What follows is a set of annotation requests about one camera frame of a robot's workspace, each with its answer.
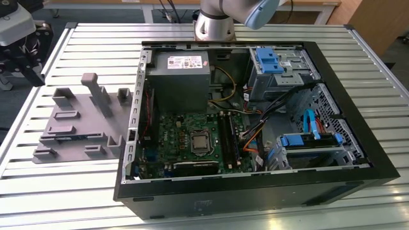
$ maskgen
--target red cable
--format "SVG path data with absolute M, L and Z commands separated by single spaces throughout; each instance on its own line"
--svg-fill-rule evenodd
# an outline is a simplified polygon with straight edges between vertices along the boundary
M 147 121 L 147 127 L 146 130 L 143 132 L 143 137 L 146 136 L 146 133 L 148 131 L 148 127 L 150 127 L 150 121 L 151 121 L 151 113 L 150 113 L 150 95 L 148 95 L 148 91 L 146 91 L 146 95 L 147 95 L 147 111 L 148 111 L 148 121 Z

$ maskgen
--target white slatted work surface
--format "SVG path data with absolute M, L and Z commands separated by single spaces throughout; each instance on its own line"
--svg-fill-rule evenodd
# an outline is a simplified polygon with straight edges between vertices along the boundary
M 7 137 L 10 141 L 0 149 L 6 153 L 0 166 L 0 227 L 31 230 L 116 226 L 238 230 L 409 228 L 409 100 L 372 51 L 354 38 L 355 32 L 340 26 L 270 25 L 259 31 L 238 26 L 236 36 L 239 40 L 319 43 L 402 178 L 327 206 L 143 222 L 112 200 L 118 160 L 39 165 L 31 162 L 32 152 L 55 105 L 51 99 L 55 89 L 70 87 L 74 93 L 88 92 L 80 86 L 80 76 L 96 72 L 108 92 L 123 87 L 134 90 L 142 41 L 191 40 L 192 26 L 79 24 L 76 29 L 64 31 L 44 69 L 47 86 L 31 92 Z

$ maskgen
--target wooden cabinet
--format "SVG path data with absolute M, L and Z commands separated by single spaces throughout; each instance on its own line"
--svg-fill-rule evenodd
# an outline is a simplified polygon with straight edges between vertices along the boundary
M 409 0 L 343 0 L 328 24 L 351 24 L 382 56 L 409 25 Z

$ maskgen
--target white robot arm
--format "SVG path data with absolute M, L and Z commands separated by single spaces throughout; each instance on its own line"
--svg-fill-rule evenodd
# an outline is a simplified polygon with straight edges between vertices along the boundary
M 260 29 L 286 2 L 287 0 L 202 0 L 202 12 L 195 25 L 196 39 L 234 40 L 234 19 L 247 27 Z

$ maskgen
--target yellow cable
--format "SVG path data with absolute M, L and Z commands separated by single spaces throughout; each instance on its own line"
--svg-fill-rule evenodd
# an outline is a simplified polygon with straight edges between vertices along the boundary
M 220 99 L 215 99 L 215 100 L 210 100 L 211 102 L 223 102 L 226 100 L 228 100 L 231 97 L 234 97 L 235 93 L 236 93 L 236 82 L 231 76 L 231 74 L 228 74 L 228 72 L 220 68 L 219 66 L 215 66 L 216 69 L 219 69 L 231 79 L 232 83 L 234 83 L 234 91 L 232 91 L 232 94 L 230 96 L 227 96 L 226 98 L 220 98 Z

